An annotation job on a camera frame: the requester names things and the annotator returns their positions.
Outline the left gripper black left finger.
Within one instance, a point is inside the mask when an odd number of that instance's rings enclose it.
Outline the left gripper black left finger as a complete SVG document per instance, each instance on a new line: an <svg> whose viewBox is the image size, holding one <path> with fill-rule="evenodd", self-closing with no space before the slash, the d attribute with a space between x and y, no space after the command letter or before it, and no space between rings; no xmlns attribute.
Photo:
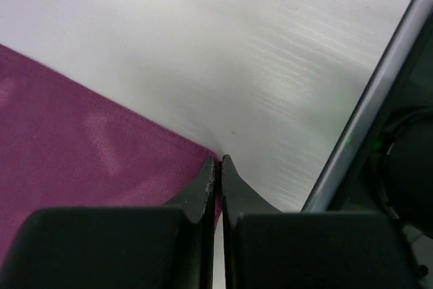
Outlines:
<svg viewBox="0 0 433 289"><path fill-rule="evenodd" d="M157 207L46 208L1 267L2 288L210 288L217 164Z"/></svg>

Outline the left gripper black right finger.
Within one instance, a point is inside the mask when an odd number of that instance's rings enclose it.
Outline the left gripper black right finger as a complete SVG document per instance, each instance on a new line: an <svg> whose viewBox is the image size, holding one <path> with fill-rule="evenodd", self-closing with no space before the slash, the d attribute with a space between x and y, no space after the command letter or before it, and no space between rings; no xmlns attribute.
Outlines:
<svg viewBox="0 0 433 289"><path fill-rule="evenodd" d="M425 288L413 251L389 217L284 213L221 162L228 288Z"/></svg>

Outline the purple cloth napkin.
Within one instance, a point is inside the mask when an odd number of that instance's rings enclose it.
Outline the purple cloth napkin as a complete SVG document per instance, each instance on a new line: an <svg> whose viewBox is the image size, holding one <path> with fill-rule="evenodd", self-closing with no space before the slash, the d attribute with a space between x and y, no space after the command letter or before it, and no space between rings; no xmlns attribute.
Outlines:
<svg viewBox="0 0 433 289"><path fill-rule="evenodd" d="M34 211L157 206L212 152L1 48L1 254Z"/></svg>

